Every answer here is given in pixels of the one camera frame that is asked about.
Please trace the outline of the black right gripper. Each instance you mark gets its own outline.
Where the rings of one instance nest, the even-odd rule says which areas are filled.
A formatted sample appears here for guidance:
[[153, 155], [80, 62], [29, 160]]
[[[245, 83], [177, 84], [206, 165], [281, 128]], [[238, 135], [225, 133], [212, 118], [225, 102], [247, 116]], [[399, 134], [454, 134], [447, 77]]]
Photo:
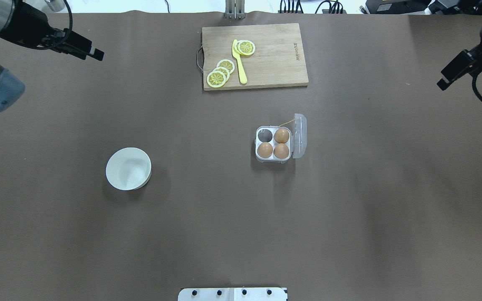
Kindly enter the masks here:
[[462, 50], [441, 71], [442, 78], [437, 86], [446, 91], [454, 81], [466, 74], [482, 72], [482, 48], [477, 45], [471, 50]]

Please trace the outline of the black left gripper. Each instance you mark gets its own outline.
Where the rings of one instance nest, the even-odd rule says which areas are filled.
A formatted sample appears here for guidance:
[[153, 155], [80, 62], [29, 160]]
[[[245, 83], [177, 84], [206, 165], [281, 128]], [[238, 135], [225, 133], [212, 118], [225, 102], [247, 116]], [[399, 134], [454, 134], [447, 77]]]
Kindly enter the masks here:
[[92, 57], [98, 61], [103, 61], [105, 53], [92, 46], [91, 40], [70, 31], [68, 28], [63, 32], [54, 32], [54, 34], [43, 38], [42, 46], [58, 53], [69, 54], [75, 57]]

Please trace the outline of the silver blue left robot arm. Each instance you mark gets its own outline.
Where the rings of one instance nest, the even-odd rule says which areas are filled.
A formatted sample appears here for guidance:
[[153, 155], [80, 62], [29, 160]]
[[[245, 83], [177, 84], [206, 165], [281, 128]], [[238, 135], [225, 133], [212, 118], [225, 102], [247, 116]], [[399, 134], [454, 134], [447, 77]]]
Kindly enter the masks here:
[[74, 31], [72, 8], [67, 0], [47, 0], [52, 12], [67, 13], [67, 27], [50, 23], [46, 12], [25, 0], [0, 0], [0, 112], [15, 104], [26, 91], [20, 75], [56, 67], [46, 53], [53, 51], [77, 59], [102, 61], [105, 53]]

